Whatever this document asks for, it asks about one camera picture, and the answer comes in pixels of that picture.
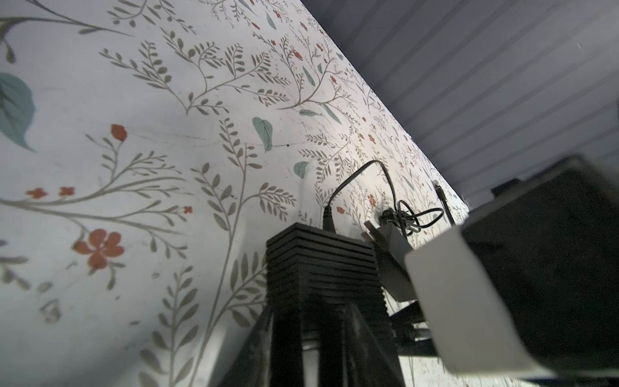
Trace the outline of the black ribbed network switch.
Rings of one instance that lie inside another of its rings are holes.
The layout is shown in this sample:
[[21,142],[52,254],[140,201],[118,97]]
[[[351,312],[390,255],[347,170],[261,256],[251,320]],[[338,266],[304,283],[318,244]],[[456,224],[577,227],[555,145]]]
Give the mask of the black ribbed network switch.
[[348,304],[359,308],[403,380],[372,245],[295,223],[267,241],[265,258],[273,385],[343,386]]

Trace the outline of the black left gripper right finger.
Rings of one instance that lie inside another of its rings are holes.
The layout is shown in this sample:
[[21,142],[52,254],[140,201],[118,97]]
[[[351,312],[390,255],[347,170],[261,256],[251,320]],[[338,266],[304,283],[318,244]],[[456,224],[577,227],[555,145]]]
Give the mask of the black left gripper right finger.
[[343,386],[403,386],[359,308],[348,304],[343,313]]

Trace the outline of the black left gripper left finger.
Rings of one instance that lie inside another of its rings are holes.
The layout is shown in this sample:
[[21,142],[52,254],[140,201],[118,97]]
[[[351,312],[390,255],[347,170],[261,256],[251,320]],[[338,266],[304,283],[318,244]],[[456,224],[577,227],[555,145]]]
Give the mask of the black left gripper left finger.
[[272,337],[273,310],[271,306],[266,306],[219,386],[270,386]]

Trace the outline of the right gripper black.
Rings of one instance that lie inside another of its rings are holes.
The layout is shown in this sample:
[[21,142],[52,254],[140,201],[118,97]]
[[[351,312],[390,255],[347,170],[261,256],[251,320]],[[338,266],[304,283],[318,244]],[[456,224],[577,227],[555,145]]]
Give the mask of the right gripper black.
[[459,227],[536,361],[556,377],[617,377],[616,169],[569,156]]

